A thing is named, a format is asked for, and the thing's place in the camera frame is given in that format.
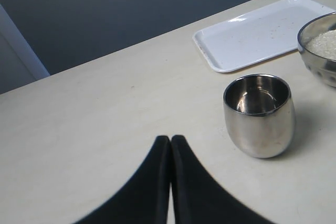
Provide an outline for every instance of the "uncooked rice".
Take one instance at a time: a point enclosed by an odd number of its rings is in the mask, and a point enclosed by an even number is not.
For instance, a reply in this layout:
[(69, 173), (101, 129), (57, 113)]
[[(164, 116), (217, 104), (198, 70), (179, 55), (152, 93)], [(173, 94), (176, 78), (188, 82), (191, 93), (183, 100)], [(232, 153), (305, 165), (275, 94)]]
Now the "uncooked rice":
[(336, 30), (315, 37), (308, 42), (307, 49), (318, 56), (336, 60)]

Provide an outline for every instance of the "gray wall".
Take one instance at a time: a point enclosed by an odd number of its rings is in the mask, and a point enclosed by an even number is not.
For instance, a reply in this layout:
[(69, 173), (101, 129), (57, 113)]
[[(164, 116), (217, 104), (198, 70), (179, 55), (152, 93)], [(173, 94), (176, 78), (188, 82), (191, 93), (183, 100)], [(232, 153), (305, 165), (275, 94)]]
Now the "gray wall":
[(0, 0), (50, 73), (248, 0)]

